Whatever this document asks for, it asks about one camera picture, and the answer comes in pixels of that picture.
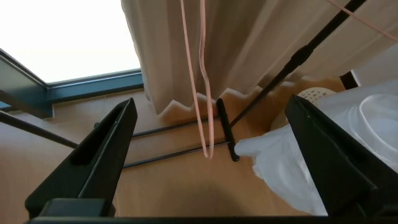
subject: white plastic bag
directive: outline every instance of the white plastic bag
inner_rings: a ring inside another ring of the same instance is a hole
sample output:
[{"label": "white plastic bag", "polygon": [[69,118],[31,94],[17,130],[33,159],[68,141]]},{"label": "white plastic bag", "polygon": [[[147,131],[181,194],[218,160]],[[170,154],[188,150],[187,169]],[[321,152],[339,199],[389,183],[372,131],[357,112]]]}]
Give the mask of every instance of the white plastic bag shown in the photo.
[{"label": "white plastic bag", "polygon": [[[320,109],[398,172],[398,96],[364,94],[351,102],[344,97],[344,103],[338,104],[337,95],[333,107],[324,101],[318,102]],[[292,207],[312,215],[327,215],[290,125],[243,139],[235,146],[235,152],[254,157],[256,175]]]}]

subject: hanging string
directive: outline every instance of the hanging string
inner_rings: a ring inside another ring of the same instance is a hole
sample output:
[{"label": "hanging string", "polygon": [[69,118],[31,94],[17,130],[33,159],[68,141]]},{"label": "hanging string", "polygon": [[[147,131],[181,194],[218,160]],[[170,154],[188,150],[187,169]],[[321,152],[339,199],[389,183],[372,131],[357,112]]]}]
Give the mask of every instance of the hanging string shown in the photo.
[{"label": "hanging string", "polygon": [[363,23],[364,25],[366,25],[366,26],[368,26],[368,27],[370,27],[370,28],[372,28],[372,29],[378,31],[379,33],[381,33],[382,35],[384,35],[384,36],[390,38],[391,40],[393,40],[393,41],[395,41],[395,42],[398,42],[398,38],[397,38],[397,37],[394,37],[393,35],[391,35],[391,34],[389,34],[389,33],[387,33],[387,32],[384,32],[383,30],[377,28],[376,26],[372,25],[371,23],[369,23],[369,22],[367,22],[367,21],[365,21],[365,20],[359,18],[358,16],[356,16],[356,15],[355,15],[353,12],[351,12],[350,10],[348,10],[348,9],[346,9],[346,8],[344,8],[344,7],[342,7],[342,6],[340,6],[339,4],[337,4],[337,3],[335,2],[335,0],[325,0],[325,1],[329,2],[330,4],[334,5],[334,6],[337,7],[337,8],[339,8],[340,10],[342,10],[342,11],[345,12],[345,13],[347,13],[348,15],[350,15],[350,16],[353,17],[353,18],[355,18],[356,20],[358,20],[359,22]]},{"label": "hanging string", "polygon": [[[205,70],[203,58],[202,58],[203,52],[200,51],[200,68],[202,71],[203,78],[205,79],[206,97],[207,97],[207,102],[208,102],[207,105],[208,105],[208,120],[209,120],[209,134],[210,134],[210,146],[209,146],[210,147],[210,156],[209,156],[207,153],[207,148],[206,148],[205,135],[203,134],[203,126],[202,126],[201,119],[200,119],[197,90],[195,87],[195,79],[193,77],[191,53],[190,53],[190,49],[189,49],[188,32],[187,32],[187,22],[185,19],[185,8],[184,8],[183,0],[180,0],[180,3],[181,3],[181,13],[182,13],[182,25],[183,25],[184,39],[185,39],[185,50],[187,51],[188,71],[189,71],[190,80],[191,80],[191,88],[192,88],[193,102],[195,105],[195,112],[197,114],[201,146],[203,148],[203,153],[205,154],[205,157],[211,159],[213,157],[213,148],[214,148],[214,129],[213,129],[213,107],[211,105],[211,95],[210,95],[210,83],[209,83],[207,74],[203,73],[203,71],[206,72],[206,70]],[[203,33],[203,32],[205,32],[204,29],[206,29],[206,27],[203,29],[202,18],[201,18],[201,26],[202,26],[202,28],[201,28],[200,47],[203,48],[203,51],[204,51],[206,33]]]}]

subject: wooden floor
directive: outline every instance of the wooden floor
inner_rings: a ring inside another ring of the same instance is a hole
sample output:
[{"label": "wooden floor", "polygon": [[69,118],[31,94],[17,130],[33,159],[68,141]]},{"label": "wooden floor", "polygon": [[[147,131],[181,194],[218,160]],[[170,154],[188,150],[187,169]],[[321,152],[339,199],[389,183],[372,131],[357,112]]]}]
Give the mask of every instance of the wooden floor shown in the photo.
[{"label": "wooden floor", "polygon": [[[302,81],[282,85],[233,128],[236,141],[262,135],[284,108],[292,93],[312,86],[342,91],[339,80]],[[227,91],[223,96],[231,121],[260,89],[248,96]],[[116,104],[134,98],[138,110],[135,133],[195,119],[192,110],[174,103],[156,115],[142,90],[90,98],[54,106],[55,117],[41,120],[25,113],[20,119],[80,142]],[[202,99],[201,114],[206,115]],[[25,198],[70,153],[71,149],[19,129],[0,124],[0,220],[22,223],[28,219]],[[216,141],[223,140],[220,122]],[[200,145],[196,125],[132,140],[126,163]],[[227,147],[217,147],[211,161],[202,152],[124,169],[114,197],[116,216],[192,217],[303,215],[289,207],[252,171],[252,159],[232,162]]]}]

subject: beige curtain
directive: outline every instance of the beige curtain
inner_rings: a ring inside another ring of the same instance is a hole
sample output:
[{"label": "beige curtain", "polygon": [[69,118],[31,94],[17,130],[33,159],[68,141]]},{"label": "beige curtain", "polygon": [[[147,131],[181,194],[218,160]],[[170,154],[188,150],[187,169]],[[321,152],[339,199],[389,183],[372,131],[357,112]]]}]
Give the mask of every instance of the beige curtain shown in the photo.
[{"label": "beige curtain", "polygon": [[[348,0],[336,2],[344,6]],[[198,64],[199,2],[184,3],[197,90],[204,93]],[[191,106],[180,1],[122,0],[122,6],[156,112],[172,100]],[[339,11],[323,0],[207,0],[205,65],[213,99],[226,88],[247,94],[266,85]],[[367,0],[356,14],[398,35],[397,0]],[[349,18],[289,79],[342,75],[393,44]]]}]

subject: bright window light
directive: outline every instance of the bright window light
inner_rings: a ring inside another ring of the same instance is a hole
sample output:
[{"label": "bright window light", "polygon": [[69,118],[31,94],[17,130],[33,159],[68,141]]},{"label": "bright window light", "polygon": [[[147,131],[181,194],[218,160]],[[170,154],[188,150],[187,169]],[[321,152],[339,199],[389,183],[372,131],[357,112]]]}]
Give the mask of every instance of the bright window light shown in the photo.
[{"label": "bright window light", "polygon": [[47,83],[140,68],[118,0],[0,0],[0,48]]}]

